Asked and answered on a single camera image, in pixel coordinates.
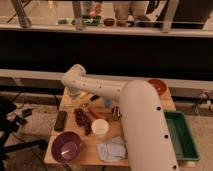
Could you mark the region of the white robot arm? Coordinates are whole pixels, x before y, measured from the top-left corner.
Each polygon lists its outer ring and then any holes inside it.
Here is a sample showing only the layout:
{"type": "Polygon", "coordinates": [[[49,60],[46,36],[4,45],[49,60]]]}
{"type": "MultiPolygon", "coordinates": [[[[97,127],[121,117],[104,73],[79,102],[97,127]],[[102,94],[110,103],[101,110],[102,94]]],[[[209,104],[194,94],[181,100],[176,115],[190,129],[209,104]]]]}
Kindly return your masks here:
{"type": "Polygon", "coordinates": [[[70,92],[82,90],[119,103],[131,171],[179,171],[160,97],[150,83],[91,78],[80,64],[61,82],[70,92]]]}

